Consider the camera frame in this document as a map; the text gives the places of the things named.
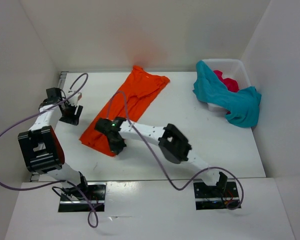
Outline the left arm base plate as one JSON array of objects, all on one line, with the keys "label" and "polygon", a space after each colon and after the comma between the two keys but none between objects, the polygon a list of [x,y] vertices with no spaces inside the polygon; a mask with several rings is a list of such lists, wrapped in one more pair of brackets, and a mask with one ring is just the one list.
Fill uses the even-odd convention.
[{"label": "left arm base plate", "polygon": [[[53,191],[59,196],[59,213],[83,213],[91,210],[80,193],[65,194],[60,187],[53,187]],[[106,183],[88,183],[88,188],[84,194],[96,212],[105,211]]]}]

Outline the orange t shirt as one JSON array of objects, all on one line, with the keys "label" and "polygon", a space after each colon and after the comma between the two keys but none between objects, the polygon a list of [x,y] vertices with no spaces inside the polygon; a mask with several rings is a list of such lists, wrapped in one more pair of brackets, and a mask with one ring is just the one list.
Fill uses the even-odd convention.
[{"label": "orange t shirt", "polygon": [[129,119],[138,121],[168,83],[170,83],[168,77],[150,74],[142,67],[134,65],[125,82],[118,89],[125,95],[118,93],[113,101],[108,101],[79,140],[87,147],[114,157],[115,154],[111,152],[106,136],[95,130],[99,118],[109,117],[113,120],[115,117],[125,117],[125,104],[127,104]]}]

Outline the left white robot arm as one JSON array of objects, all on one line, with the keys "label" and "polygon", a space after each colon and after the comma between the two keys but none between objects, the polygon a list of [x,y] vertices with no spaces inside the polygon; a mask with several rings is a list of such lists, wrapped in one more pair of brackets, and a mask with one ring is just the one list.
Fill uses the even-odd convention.
[{"label": "left white robot arm", "polygon": [[47,98],[39,105],[40,115],[28,131],[18,134],[18,143],[26,168],[31,173],[47,175],[62,181],[66,196],[84,200],[90,188],[84,175],[72,169],[67,163],[62,146],[55,133],[58,122],[73,126],[79,124],[83,106],[78,104],[81,92],[69,90],[64,93],[60,88],[48,88]]}]

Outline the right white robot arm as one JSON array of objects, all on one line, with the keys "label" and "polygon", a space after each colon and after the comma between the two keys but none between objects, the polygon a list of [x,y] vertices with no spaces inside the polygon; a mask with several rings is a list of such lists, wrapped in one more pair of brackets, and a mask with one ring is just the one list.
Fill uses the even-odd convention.
[{"label": "right white robot arm", "polygon": [[[178,191],[185,189],[197,176],[209,173],[214,179],[214,173],[218,172],[218,179],[209,184],[210,193],[219,197],[227,190],[228,180],[224,170],[220,167],[209,166],[198,154],[196,154],[187,137],[173,124],[166,126],[153,126],[140,124],[124,117],[115,117],[113,120],[100,117],[94,124],[94,129],[106,137],[110,152],[120,154],[127,146],[126,140],[142,141],[149,148],[169,183]],[[155,154],[151,145],[159,147],[164,158],[176,165],[187,164],[198,172],[183,186],[174,185],[167,171]]]}]

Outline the teal t shirt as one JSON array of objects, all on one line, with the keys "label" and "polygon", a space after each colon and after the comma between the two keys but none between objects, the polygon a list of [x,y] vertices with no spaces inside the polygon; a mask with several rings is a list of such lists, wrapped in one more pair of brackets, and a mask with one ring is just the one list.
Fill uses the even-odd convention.
[{"label": "teal t shirt", "polygon": [[262,95],[254,86],[231,92],[202,60],[196,64],[197,78],[193,93],[198,101],[224,108],[226,120],[240,128],[252,128],[258,124]]}]

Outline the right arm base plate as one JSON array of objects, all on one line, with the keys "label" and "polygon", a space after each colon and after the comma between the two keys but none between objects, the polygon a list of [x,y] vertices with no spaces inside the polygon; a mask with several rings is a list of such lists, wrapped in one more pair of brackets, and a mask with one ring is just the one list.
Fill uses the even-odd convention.
[{"label": "right arm base plate", "polygon": [[220,210],[236,207],[239,193],[235,181],[228,181],[224,193],[215,186],[207,186],[204,182],[194,182],[194,198],[196,210]]}]

